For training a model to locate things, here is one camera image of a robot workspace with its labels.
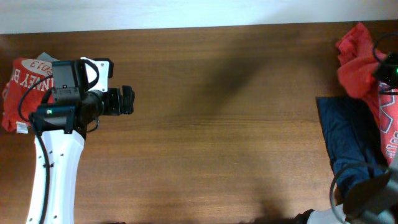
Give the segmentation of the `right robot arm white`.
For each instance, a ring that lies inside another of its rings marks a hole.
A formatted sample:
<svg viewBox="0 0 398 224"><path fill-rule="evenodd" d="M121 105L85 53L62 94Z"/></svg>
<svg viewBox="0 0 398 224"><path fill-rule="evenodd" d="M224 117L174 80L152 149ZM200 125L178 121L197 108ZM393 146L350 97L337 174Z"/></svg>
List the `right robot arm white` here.
<svg viewBox="0 0 398 224"><path fill-rule="evenodd" d="M369 106L348 96L316 100L334 178L329 210L307 210L295 223L397 223L397 164L381 152Z"/></svg>

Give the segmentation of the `orange-red t-shirt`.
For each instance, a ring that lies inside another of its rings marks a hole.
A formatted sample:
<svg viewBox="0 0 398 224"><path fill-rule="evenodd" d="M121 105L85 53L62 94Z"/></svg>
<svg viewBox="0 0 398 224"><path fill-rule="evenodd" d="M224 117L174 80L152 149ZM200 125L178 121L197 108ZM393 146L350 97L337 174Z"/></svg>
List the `orange-red t-shirt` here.
<svg viewBox="0 0 398 224"><path fill-rule="evenodd" d="M397 96L379 94L387 85L373 77L378 62L369 30L357 23L336 43L336 48L340 51L339 82L350 97L369 106L380 130L381 152L391 164L397 152Z"/></svg>

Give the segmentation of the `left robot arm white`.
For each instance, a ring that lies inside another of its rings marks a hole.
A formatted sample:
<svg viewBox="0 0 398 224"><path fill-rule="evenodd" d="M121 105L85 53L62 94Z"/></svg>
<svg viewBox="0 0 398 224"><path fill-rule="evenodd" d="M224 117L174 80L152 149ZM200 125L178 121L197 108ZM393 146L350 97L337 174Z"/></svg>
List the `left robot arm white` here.
<svg viewBox="0 0 398 224"><path fill-rule="evenodd" d="M27 223L74 222L76 175L89 124L134 111L131 86L108 86L113 67L108 58L52 62L53 87L29 114L36 162Z"/></svg>

